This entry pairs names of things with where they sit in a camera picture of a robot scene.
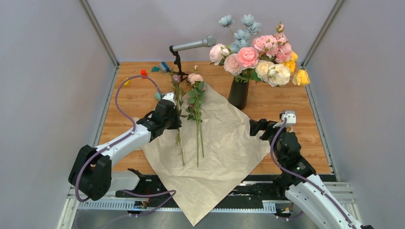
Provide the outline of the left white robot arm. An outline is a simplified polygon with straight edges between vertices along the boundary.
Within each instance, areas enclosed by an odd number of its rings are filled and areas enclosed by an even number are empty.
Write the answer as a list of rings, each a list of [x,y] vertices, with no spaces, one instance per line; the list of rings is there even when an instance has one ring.
[[[134,127],[111,142],[97,147],[85,145],[80,148],[68,181],[75,187],[77,200],[99,200],[106,193],[128,190],[133,196],[141,197],[146,192],[146,184],[134,171],[112,172],[112,167],[135,149],[142,147],[167,129],[181,126],[176,104],[169,93],[156,105],[155,110],[147,113],[134,123]]]

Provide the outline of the flower stems bunch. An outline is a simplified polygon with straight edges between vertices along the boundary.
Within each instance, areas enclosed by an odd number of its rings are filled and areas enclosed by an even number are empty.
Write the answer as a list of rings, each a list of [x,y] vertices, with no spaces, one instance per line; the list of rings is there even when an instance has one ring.
[[[188,120],[193,120],[196,123],[196,154],[197,167],[199,166],[200,156],[204,158],[203,134],[202,134],[202,105],[205,100],[206,89],[203,77],[198,73],[198,65],[194,65],[194,72],[189,74],[187,82],[191,86],[188,95],[188,107],[186,111],[189,113]]]

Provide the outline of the mauve flower stem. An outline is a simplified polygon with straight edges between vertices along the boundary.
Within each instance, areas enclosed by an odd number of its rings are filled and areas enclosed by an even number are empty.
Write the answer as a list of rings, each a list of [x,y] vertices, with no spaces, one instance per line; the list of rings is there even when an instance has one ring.
[[[171,83],[173,86],[174,90],[174,95],[175,95],[175,103],[176,103],[176,109],[177,109],[177,114],[179,117],[181,117],[181,112],[182,112],[182,104],[183,104],[183,99],[182,97],[185,95],[184,90],[181,88],[181,76],[177,75],[175,73],[169,73],[171,76]],[[180,128],[177,130],[177,139],[176,139],[176,144],[180,148],[180,153],[179,155],[181,156],[181,163],[182,166],[185,166],[185,156],[184,156],[184,151],[181,145],[181,131]]]

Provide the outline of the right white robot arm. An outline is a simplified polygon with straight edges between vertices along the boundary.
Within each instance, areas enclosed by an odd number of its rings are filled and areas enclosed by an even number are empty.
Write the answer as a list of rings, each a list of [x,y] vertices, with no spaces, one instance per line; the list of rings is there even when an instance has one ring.
[[[250,135],[264,133],[261,140],[270,144],[270,156],[281,170],[273,183],[278,199],[292,201],[320,229],[371,229],[350,214],[326,188],[313,166],[301,155],[301,145],[294,132],[287,131],[287,119],[280,123],[250,120]]]

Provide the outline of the peach paper bouquet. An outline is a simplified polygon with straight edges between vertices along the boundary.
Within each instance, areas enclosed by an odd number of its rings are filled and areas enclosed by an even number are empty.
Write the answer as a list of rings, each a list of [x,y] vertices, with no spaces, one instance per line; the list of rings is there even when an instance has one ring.
[[[192,225],[203,219],[270,151],[269,142],[250,136],[249,117],[212,87],[202,105],[203,146],[196,123],[164,133],[142,150],[165,188]]]

